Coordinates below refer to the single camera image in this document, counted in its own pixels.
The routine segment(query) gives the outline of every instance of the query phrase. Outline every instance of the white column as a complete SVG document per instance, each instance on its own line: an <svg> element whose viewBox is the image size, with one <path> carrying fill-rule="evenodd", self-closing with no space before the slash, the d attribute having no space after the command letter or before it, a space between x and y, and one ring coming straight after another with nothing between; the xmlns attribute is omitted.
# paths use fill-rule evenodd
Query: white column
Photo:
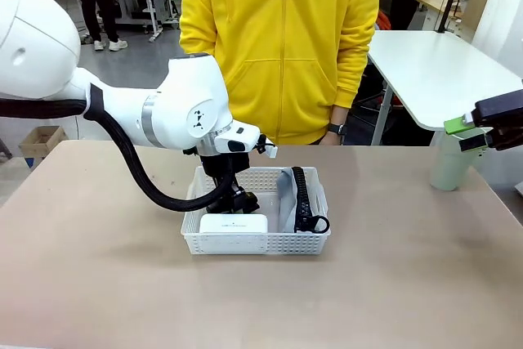
<svg viewBox="0 0 523 349"><path fill-rule="evenodd" d="M488 0L472 45L523 78L523 0Z"/></svg>

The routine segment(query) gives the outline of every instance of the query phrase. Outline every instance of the gray pouch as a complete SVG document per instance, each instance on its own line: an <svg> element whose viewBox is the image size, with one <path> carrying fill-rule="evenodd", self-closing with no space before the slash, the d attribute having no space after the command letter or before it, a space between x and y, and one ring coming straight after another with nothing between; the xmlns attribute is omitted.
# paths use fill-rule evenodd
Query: gray pouch
<svg viewBox="0 0 523 349"><path fill-rule="evenodd" d="M313 215L303 169L285 168L276 181L279 196L280 233L325 233L330 223L325 217Z"/></svg>

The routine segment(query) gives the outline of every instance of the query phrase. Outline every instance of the hand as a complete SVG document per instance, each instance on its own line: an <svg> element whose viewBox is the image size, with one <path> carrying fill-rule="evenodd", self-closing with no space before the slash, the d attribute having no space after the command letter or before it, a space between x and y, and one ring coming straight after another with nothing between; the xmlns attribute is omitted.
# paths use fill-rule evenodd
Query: hand
<svg viewBox="0 0 523 349"><path fill-rule="evenodd" d="M320 145L325 146L340 146L342 144L342 137L334 132L327 132L321 140Z"/></svg>

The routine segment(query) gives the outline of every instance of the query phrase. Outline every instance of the basket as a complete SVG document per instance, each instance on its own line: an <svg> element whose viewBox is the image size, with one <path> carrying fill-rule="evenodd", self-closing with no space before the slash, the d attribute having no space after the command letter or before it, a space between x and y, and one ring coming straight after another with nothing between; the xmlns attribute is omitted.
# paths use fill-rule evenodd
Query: basket
<svg viewBox="0 0 523 349"><path fill-rule="evenodd" d="M318 255L331 231L323 234L278 233L279 198L276 181L283 168L250 168L236 175L245 190L258 197L260 209L265 214L269 232L253 233L199 233L199 222L206 213L204 209L188 212L181 225L181 234L186 239L192 254L270 254L270 255ZM327 217L327 200L324 187L320 184L315 168L303 168L305 172L311 210L314 215ZM211 177L202 167L197 167L189 188L188 198L198 198L215 188Z"/></svg>

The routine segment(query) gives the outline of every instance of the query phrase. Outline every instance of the black pants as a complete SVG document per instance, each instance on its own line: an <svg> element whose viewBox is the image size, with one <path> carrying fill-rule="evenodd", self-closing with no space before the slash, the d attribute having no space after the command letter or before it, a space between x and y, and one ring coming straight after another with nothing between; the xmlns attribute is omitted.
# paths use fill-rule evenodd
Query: black pants
<svg viewBox="0 0 523 349"><path fill-rule="evenodd" d="M96 19L96 4L100 9L101 18L104 21L105 32L109 40L116 43L118 35L116 34L116 23L114 22L114 1L113 0L80 0L82 3L83 19L92 39L101 41L100 26Z"/></svg>
<svg viewBox="0 0 523 349"><path fill-rule="evenodd" d="M415 0L392 0L390 15L392 30L407 30L417 9L418 2Z"/></svg>

